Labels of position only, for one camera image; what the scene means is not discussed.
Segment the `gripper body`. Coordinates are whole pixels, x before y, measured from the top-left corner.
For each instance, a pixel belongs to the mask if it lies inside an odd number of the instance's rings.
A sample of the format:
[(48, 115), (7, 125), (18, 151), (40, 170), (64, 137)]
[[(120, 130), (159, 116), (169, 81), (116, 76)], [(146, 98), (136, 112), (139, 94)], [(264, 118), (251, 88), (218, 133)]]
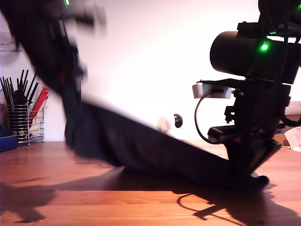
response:
[(224, 145), (248, 145), (253, 140), (272, 139), (279, 129), (286, 106), (271, 106), (263, 112), (256, 108), (248, 109), (227, 106), (225, 121), (234, 121), (233, 125), (215, 126), (208, 131), (208, 143)]

